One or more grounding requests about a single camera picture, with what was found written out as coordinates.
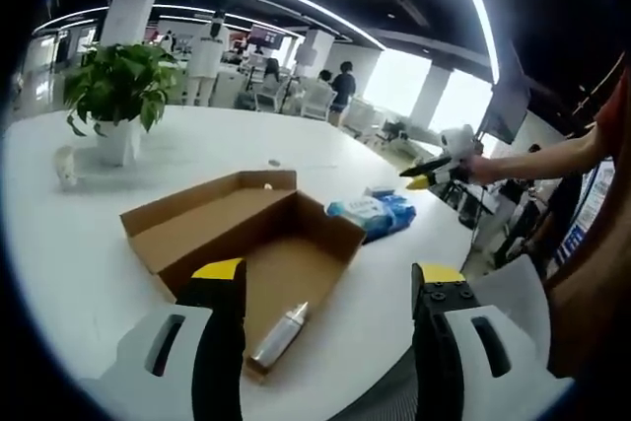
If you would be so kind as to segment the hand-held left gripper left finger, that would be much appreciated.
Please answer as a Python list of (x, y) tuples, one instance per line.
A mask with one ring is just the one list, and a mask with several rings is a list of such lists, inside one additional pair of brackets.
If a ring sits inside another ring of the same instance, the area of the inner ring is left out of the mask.
[(240, 420), (246, 261), (194, 271), (175, 302), (127, 332), (115, 360), (121, 420)]

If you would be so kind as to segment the person's right hand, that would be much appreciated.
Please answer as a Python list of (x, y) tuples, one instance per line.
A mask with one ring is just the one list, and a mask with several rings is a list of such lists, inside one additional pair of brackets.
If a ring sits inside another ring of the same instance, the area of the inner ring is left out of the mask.
[(491, 184), (499, 179), (493, 160), (479, 155), (469, 157), (464, 163), (468, 173), (468, 180), (480, 185)]

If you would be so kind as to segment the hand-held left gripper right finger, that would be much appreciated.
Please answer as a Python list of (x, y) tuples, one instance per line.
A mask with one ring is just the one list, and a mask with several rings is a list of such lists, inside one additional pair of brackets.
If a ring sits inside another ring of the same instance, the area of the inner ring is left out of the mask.
[(483, 306), (456, 270), (413, 264), (412, 348), (419, 420), (538, 420), (555, 403), (555, 379), (533, 340), (495, 306)]

